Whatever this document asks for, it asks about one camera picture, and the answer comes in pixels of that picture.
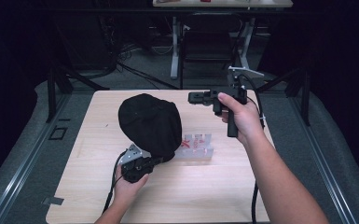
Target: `gray tape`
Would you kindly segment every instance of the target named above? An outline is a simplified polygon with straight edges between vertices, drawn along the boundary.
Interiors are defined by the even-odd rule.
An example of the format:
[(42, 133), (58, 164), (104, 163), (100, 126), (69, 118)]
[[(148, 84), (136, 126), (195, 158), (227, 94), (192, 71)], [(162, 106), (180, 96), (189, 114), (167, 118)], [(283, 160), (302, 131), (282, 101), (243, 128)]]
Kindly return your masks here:
[(51, 205), (51, 204), (61, 205), (62, 202), (63, 202), (63, 199), (61, 199), (61, 198), (49, 197), (49, 198), (45, 198), (43, 200), (42, 204), (45, 204), (45, 205)]

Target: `black fabric cover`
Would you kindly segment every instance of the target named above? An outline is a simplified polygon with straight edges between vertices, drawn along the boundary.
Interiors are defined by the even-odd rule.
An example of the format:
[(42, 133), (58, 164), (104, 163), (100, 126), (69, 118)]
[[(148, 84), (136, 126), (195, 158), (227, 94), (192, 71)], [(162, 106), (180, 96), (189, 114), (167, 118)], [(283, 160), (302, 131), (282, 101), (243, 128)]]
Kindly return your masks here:
[(182, 122), (176, 105), (149, 94), (123, 101), (118, 122), (132, 142), (153, 158), (169, 161), (182, 143)]

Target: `finger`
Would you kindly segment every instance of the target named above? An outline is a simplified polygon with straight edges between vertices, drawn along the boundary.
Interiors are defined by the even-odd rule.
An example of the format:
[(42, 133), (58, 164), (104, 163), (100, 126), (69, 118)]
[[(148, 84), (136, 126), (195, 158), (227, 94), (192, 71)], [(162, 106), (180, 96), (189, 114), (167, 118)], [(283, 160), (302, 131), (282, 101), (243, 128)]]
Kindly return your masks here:
[(119, 164), (116, 168), (116, 178), (121, 176), (121, 164)]
[(142, 176), (140, 180), (138, 180), (139, 185), (143, 186), (148, 179), (149, 179), (149, 174), (145, 174), (144, 176)]
[(218, 116), (219, 118), (226, 119), (228, 118), (228, 112), (223, 112), (221, 115)]
[(252, 105), (255, 105), (255, 106), (257, 107), (256, 102), (253, 101), (253, 100), (252, 100), (251, 98), (249, 98), (249, 97), (246, 99), (246, 103), (247, 103), (247, 104), (252, 103)]
[(229, 96), (223, 92), (219, 92), (217, 97), (223, 105), (228, 107), (234, 113), (239, 113), (242, 110), (242, 104), (240, 104), (238, 101), (236, 101), (231, 96)]

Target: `wooden table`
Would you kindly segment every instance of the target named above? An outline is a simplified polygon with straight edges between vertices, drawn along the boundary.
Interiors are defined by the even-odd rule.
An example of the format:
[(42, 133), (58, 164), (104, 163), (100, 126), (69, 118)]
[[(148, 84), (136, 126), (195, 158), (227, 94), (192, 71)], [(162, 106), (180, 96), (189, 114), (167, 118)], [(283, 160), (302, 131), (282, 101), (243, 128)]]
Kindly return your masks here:
[[(179, 159), (159, 164), (150, 174), (123, 223), (222, 223), (251, 221), (255, 178), (245, 149), (227, 137), (227, 124), (212, 106), (191, 105), (190, 91), (97, 91), (80, 128), (55, 193), (62, 205), (52, 204), (48, 223), (93, 223), (102, 213), (118, 155), (131, 140), (118, 125), (123, 100), (140, 93), (174, 102), (183, 134), (211, 133), (210, 159)], [(248, 95), (255, 99), (252, 91)], [(269, 129), (265, 132), (272, 142)], [(269, 221), (257, 198), (257, 221)]]
[(291, 7), (291, 0), (179, 0), (159, 2), (153, 0), (154, 7)]
[[(230, 7), (243, 7), (243, 10), (249, 10), (251, 8), (263, 7), (263, 8), (277, 8), (283, 9), (286, 7), (291, 7), (293, 2), (291, 0), (211, 0), (211, 2), (201, 2), (201, 0), (175, 0), (169, 2), (159, 2), (159, 0), (153, 0), (153, 7), (194, 7), (194, 8), (207, 8), (207, 7), (221, 7), (221, 8), (230, 8)], [(249, 49), (249, 44), (251, 41), (253, 29), (255, 26), (255, 18), (252, 18), (245, 24), (245, 29), (243, 31), (244, 44), (242, 51), (240, 52), (240, 60), (242, 67), (249, 69), (249, 63), (246, 59), (246, 54)], [(176, 22), (176, 17), (173, 17), (173, 61), (171, 65), (171, 78), (177, 79), (177, 71), (179, 66), (179, 50), (177, 47), (178, 44), (178, 24)], [(256, 77), (263, 77), (264, 75), (258, 73), (257, 71), (252, 71), (251, 74), (254, 74)]]

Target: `left hand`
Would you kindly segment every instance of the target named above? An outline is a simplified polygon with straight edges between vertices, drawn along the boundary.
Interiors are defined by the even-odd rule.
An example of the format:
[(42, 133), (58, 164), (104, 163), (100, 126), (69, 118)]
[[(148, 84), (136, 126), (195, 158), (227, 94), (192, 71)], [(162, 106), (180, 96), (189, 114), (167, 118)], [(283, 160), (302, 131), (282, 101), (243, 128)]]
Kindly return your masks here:
[[(116, 180), (120, 177), (121, 165), (117, 167)], [(138, 182), (130, 183), (121, 177), (115, 185), (115, 198), (113, 203), (121, 203), (130, 206), (130, 204), (135, 200), (138, 191), (145, 185), (148, 178), (149, 174), (145, 174)]]

